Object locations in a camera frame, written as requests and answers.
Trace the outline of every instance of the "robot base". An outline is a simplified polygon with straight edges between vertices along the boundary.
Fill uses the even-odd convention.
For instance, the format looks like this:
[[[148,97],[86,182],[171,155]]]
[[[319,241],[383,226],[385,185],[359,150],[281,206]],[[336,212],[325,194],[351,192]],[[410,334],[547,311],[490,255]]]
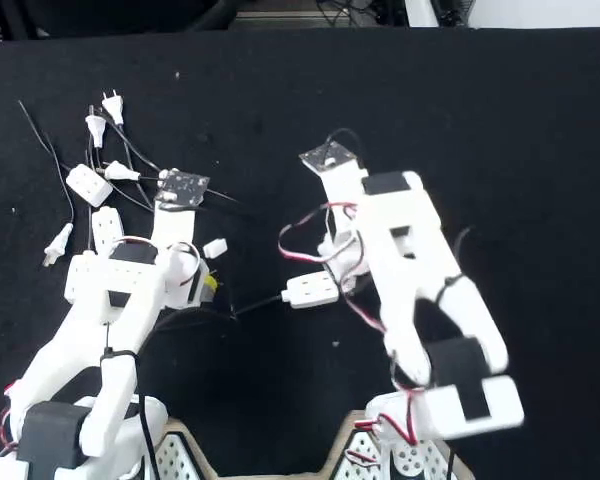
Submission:
[[[156,449],[161,480],[381,480],[377,466],[361,467],[351,463],[345,451],[357,451],[379,458],[378,447],[367,432],[357,430],[354,422],[363,420],[364,412],[353,411],[342,423],[327,461],[317,473],[295,475],[253,475],[220,477],[181,422],[171,419],[165,427],[165,437]],[[446,480],[449,447],[441,441],[421,441],[411,447],[404,443],[392,452],[391,480]],[[451,478],[475,480],[456,456]]]

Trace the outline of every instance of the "table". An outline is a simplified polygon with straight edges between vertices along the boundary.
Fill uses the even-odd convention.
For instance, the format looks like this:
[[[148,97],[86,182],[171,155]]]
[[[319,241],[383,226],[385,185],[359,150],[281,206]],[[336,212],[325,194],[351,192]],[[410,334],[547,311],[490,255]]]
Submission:
[[[462,265],[507,342],[526,423],[452,442],[478,478],[600,477],[600,30],[204,33],[0,45],[1,389],[69,306],[67,262],[42,250],[66,219],[53,166],[22,99],[66,163],[102,90],[157,163],[211,176],[259,219],[200,215],[197,243],[225,235],[247,304],[310,271],[281,259],[277,230],[323,201],[297,155],[339,126],[373,172],[422,176]],[[109,159],[122,147],[107,139]],[[86,207],[72,250],[86,241]],[[128,233],[150,218],[120,204]],[[310,248],[320,226],[300,245]],[[427,338],[450,333],[427,305]],[[220,474],[317,470],[351,409],[390,390],[381,338],[333,305],[272,305],[238,325],[157,336],[140,369]],[[73,394],[97,387],[97,371]]]

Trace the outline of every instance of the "robotic arm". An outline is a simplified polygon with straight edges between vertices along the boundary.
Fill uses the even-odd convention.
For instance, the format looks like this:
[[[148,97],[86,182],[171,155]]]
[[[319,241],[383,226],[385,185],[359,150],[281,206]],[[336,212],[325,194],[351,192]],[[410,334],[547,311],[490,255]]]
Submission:
[[[151,442],[160,440],[167,410],[154,398],[140,405],[133,394],[135,355],[165,306],[180,309],[202,300],[209,270],[190,243],[195,212],[169,211],[157,202],[150,240],[124,236],[114,209],[103,207],[94,219],[98,215],[110,220],[94,221],[94,229],[106,225],[95,235],[98,252],[77,255],[70,266],[65,296],[73,306],[6,392],[18,449],[0,458],[0,480],[113,480],[137,470],[147,454],[137,413],[143,406]],[[102,376],[95,398],[76,405],[50,401],[92,366]]]
[[[355,155],[329,142],[301,155],[322,180],[330,204],[356,204],[355,217],[334,211],[336,232],[318,251],[324,258],[357,240],[328,266],[345,295],[370,273],[380,297],[387,354],[417,387],[372,400],[367,414],[390,414],[418,439],[457,438],[510,428],[524,413],[515,383],[502,373],[505,343],[476,285],[466,277],[441,231],[440,218],[414,172],[370,176]],[[434,302],[461,338],[423,345],[414,325],[417,299]]]

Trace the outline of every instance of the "white plug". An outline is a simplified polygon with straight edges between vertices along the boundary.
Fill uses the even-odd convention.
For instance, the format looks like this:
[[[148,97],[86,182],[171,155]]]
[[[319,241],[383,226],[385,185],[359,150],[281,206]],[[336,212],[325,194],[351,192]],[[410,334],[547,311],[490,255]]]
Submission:
[[[113,97],[107,97],[107,94],[104,92],[102,92],[102,96],[104,97],[102,107],[113,118],[113,123],[116,125],[124,124],[122,118],[122,96],[118,95],[115,90],[113,91]]]
[[[93,229],[93,243],[96,252],[100,255],[108,255],[111,245],[118,238],[124,237],[122,220],[118,210],[112,207],[102,207],[91,215]]]
[[[71,169],[67,175],[67,185],[96,208],[102,205],[113,191],[111,185],[84,163],[79,163]]]
[[[104,131],[107,128],[107,121],[93,114],[93,107],[89,108],[89,115],[84,117],[84,121],[87,122],[87,128],[89,133],[93,137],[93,146],[96,148],[102,148],[104,142]]]
[[[338,301],[338,287],[327,272],[309,273],[294,277],[281,292],[282,301],[291,308],[309,308]]]
[[[210,260],[218,258],[227,251],[227,241],[224,238],[216,238],[202,247],[204,256]]]
[[[56,260],[64,255],[64,250],[67,246],[67,242],[69,241],[69,237],[71,236],[71,231],[73,230],[73,223],[67,223],[60,233],[55,236],[55,238],[51,241],[47,248],[44,249],[44,261],[42,265],[48,267],[49,265],[53,265],[56,263]]]
[[[104,178],[107,180],[140,180],[140,172],[134,172],[119,161],[114,160],[104,169]]]

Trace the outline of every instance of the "perforated metal base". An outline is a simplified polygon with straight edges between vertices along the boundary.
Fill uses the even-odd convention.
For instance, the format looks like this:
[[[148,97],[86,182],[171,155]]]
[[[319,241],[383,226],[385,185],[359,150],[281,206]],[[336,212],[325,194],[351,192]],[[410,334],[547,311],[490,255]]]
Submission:
[[[347,443],[345,450],[347,449],[380,459],[380,452],[366,432],[355,432]],[[416,447],[403,442],[392,450],[391,457],[395,466],[395,470],[392,469],[391,472],[391,480],[447,478],[448,464],[438,447],[431,441],[421,441]],[[455,474],[451,474],[451,478],[457,480]],[[380,480],[380,467],[360,467],[349,462],[342,454],[332,480]]]
[[[180,435],[168,433],[156,449],[160,480],[204,480]]]

